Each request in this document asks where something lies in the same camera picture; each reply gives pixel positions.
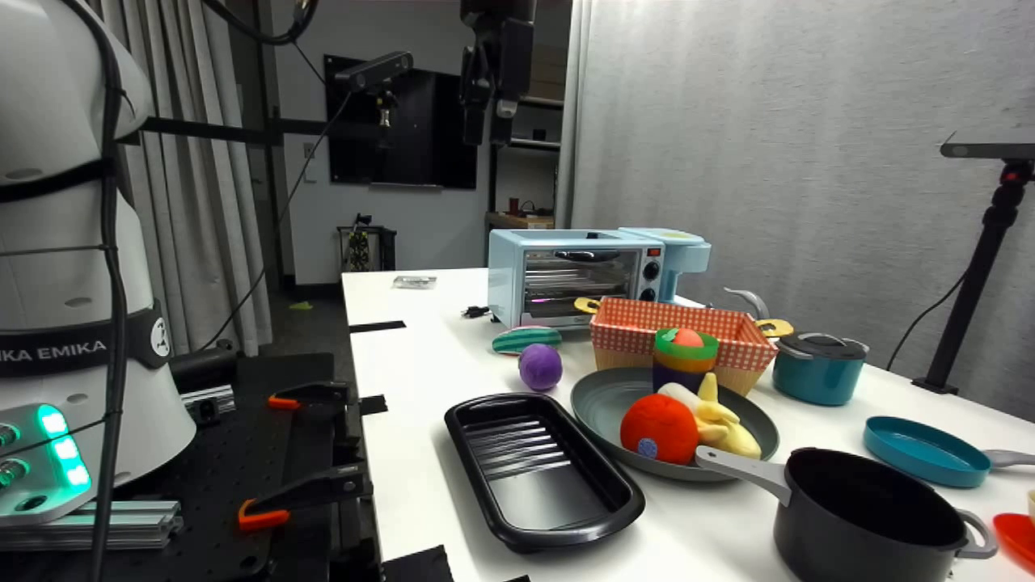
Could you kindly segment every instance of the green light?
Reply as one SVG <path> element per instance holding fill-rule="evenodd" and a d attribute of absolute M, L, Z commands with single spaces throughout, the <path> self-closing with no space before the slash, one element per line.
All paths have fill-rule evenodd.
<path fill-rule="evenodd" d="M 67 479 L 67 486 L 74 486 L 74 488 L 88 488 L 88 486 L 92 486 L 92 475 L 88 475 L 86 467 L 67 468 L 65 479 Z"/>
<path fill-rule="evenodd" d="M 58 407 L 38 407 L 37 417 L 50 437 L 67 433 L 65 415 Z"/>
<path fill-rule="evenodd" d="M 77 458 L 77 446 L 71 444 L 71 437 L 54 438 L 54 451 L 58 458 Z"/>

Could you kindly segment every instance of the white table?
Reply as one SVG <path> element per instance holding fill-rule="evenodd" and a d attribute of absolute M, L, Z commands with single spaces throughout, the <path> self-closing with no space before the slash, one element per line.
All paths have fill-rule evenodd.
<path fill-rule="evenodd" d="M 590 580 L 708 580 L 708 582 L 784 582 L 796 580 L 772 544 L 777 499 L 753 486 L 693 488 L 640 475 L 647 512 L 617 537 L 556 557 L 517 557 L 487 527 L 473 488 L 448 437 L 443 415 L 458 402 L 525 390 L 515 358 L 491 357 L 502 325 L 462 321 L 487 304 L 482 267 L 413 271 L 436 276 L 429 291 L 396 288 L 409 271 L 343 276 L 349 323 L 404 321 L 404 330 L 353 334 L 361 393 L 385 393 L 390 415 L 367 417 L 367 449 L 376 481 L 382 557 L 396 560 L 443 544 L 459 582 L 535 582 Z M 554 398 L 569 407 L 573 386 L 590 376 L 592 346 L 567 343 L 562 381 Z M 901 415 L 946 428 L 987 449 L 1035 446 L 1035 423 L 985 403 L 913 389 L 910 379 L 867 366 L 848 407 L 810 407 L 771 389 L 765 376 L 750 398 L 777 421 L 784 463 L 796 446 L 864 451 L 860 433 L 872 415 Z M 1025 512 L 1035 471 L 990 475 L 973 491 L 937 488 L 950 505 L 990 519 Z M 955 582 L 1030 580 L 1004 553 L 996 560 L 958 560 Z"/>

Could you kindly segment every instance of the toy fruit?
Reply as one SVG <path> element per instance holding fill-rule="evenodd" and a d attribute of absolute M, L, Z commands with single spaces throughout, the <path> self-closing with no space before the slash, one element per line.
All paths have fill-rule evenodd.
<path fill-rule="evenodd" d="M 701 402 L 717 402 L 717 379 L 715 379 L 715 373 L 708 373 L 708 376 L 701 379 L 700 398 L 701 398 Z"/>
<path fill-rule="evenodd" d="M 700 446 L 695 417 L 667 393 L 639 398 L 622 417 L 622 446 L 664 463 L 693 463 Z"/>
<path fill-rule="evenodd" d="M 527 350 L 522 350 L 517 357 L 517 373 L 522 373 L 522 381 L 531 389 L 531 390 L 554 390 L 554 386 L 559 381 L 559 353 L 546 343 L 535 343 Z"/>
<path fill-rule="evenodd" d="M 686 386 L 679 386 L 679 381 L 671 381 L 671 386 L 658 389 L 658 393 L 678 398 L 678 402 L 683 402 L 683 407 L 691 407 L 691 412 L 695 412 L 695 407 L 701 403 L 701 398 L 693 393 L 693 390 L 691 390 Z"/>
<path fill-rule="evenodd" d="M 700 402 L 695 417 L 708 423 L 740 423 L 740 417 L 717 402 Z"/>
<path fill-rule="evenodd" d="M 700 437 L 701 437 L 701 444 L 708 444 L 708 446 L 723 446 L 723 438 L 727 438 L 727 433 L 732 433 L 732 428 L 724 428 L 724 423 L 701 423 L 701 421 L 700 421 Z"/>
<path fill-rule="evenodd" d="M 724 438 L 715 444 L 717 449 L 738 451 L 738 457 L 750 457 L 760 458 L 765 449 L 756 446 L 756 438 L 749 433 L 743 423 L 732 423 Z"/>
<path fill-rule="evenodd" d="M 715 370 L 717 340 L 695 330 L 658 330 L 653 334 L 653 361 L 701 376 Z"/>

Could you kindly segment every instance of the black baking tray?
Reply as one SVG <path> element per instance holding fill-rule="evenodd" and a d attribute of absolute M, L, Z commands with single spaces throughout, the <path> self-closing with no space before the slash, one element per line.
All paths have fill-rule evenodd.
<path fill-rule="evenodd" d="M 490 530 L 515 553 L 599 544 L 644 515 L 644 491 L 549 398 L 491 393 L 448 412 Z"/>

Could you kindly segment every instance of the black pot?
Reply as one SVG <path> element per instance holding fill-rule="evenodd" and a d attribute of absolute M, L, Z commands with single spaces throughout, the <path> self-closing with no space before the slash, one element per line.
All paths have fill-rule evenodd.
<path fill-rule="evenodd" d="M 784 468 L 701 446 L 695 467 L 779 499 L 777 549 L 807 582 L 943 582 L 955 560 L 999 549 L 981 517 L 864 457 L 796 449 Z"/>

